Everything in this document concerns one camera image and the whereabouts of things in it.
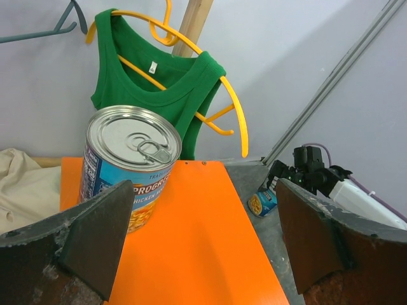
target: white fabric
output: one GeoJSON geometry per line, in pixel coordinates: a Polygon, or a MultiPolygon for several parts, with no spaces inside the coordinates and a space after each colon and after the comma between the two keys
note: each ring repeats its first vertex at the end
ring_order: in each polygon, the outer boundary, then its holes
{"type": "Polygon", "coordinates": [[[61,167],[41,168],[16,149],[0,152],[0,234],[59,212],[61,167]]]}

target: pull tab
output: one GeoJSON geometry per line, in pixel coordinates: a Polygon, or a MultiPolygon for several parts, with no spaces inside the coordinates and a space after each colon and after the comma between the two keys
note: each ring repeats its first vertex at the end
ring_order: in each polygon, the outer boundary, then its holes
{"type": "Polygon", "coordinates": [[[139,145],[137,145],[137,150],[145,157],[153,159],[157,162],[160,162],[162,164],[170,163],[171,162],[171,155],[163,146],[161,146],[159,143],[154,142],[153,140],[144,140],[142,141],[139,145]],[[153,144],[156,148],[157,151],[154,152],[153,154],[150,154],[146,151],[143,151],[141,147],[144,144],[153,144]]]}

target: orange plastic hanger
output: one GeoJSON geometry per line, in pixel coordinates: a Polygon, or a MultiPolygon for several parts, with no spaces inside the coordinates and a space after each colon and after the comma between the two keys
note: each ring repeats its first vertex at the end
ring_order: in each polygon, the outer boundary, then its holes
{"type": "MultiPolygon", "coordinates": [[[[195,53],[198,55],[201,54],[202,50],[192,41],[190,41],[187,37],[182,35],[180,32],[174,30],[173,28],[168,26],[168,21],[169,21],[169,16],[170,16],[170,9],[171,9],[171,1],[167,1],[167,10],[165,12],[165,18],[164,22],[158,21],[157,19],[151,18],[150,16],[143,15],[141,13],[133,12],[133,11],[123,11],[123,10],[116,10],[112,11],[112,16],[120,16],[120,15],[125,15],[125,16],[130,16],[130,17],[135,17],[139,18],[141,20],[145,20],[149,23],[150,31],[153,35],[153,37],[161,42],[162,44],[166,46],[173,46],[175,45],[178,41],[184,42],[187,46],[189,46],[195,53]],[[158,34],[155,31],[155,26],[165,30],[167,32],[167,35],[165,38],[160,38],[158,34]]],[[[92,25],[89,28],[88,34],[86,35],[86,43],[90,44],[93,41],[94,35],[96,32],[96,24],[95,22],[92,23],[92,25]]],[[[159,82],[157,82],[155,79],[153,79],[151,76],[146,74],[144,71],[140,70],[138,67],[133,65],[131,62],[123,58],[122,56],[118,55],[119,59],[121,62],[123,62],[125,65],[129,66],[131,69],[133,69],[135,72],[139,73],[141,76],[146,78],[148,81],[156,85],[158,88],[161,90],[165,90],[166,88],[161,85],[159,82]]],[[[242,106],[240,105],[240,102],[237,98],[237,95],[233,88],[231,87],[231,84],[229,81],[222,76],[220,78],[220,81],[222,84],[225,86],[226,90],[230,94],[230,97],[233,101],[231,105],[228,107],[225,107],[224,109],[220,110],[219,112],[215,113],[213,116],[206,118],[205,116],[202,116],[199,112],[195,113],[195,116],[205,123],[207,126],[212,128],[215,132],[221,134],[221,135],[233,135],[234,131],[233,130],[222,130],[218,126],[216,126],[213,121],[222,115],[226,114],[227,112],[235,109],[237,113],[237,119],[239,122],[239,129],[240,129],[240,138],[241,138],[241,144],[242,144],[242,157],[246,158],[248,153],[249,153],[249,135],[247,132],[247,125],[246,121],[244,118],[244,113],[242,106]]]]}

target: orange surface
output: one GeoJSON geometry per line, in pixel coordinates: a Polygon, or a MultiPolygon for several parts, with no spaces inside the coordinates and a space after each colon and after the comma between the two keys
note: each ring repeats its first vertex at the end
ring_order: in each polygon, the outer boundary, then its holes
{"type": "MultiPolygon", "coordinates": [[[[61,209],[76,203],[80,171],[81,158],[63,158],[61,209]]],[[[126,237],[108,304],[288,304],[222,163],[176,163],[126,237]]]]}

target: green tank top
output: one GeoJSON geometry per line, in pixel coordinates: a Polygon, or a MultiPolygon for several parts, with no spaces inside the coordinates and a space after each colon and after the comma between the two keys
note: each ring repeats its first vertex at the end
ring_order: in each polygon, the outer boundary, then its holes
{"type": "Polygon", "coordinates": [[[173,56],[149,44],[114,9],[95,17],[99,44],[99,79],[92,102],[96,109],[134,105],[149,109],[174,125],[183,140],[181,159],[195,159],[202,122],[220,85],[224,69],[205,51],[197,58],[173,56]],[[121,63],[121,55],[167,89],[158,87],[121,63]]]}

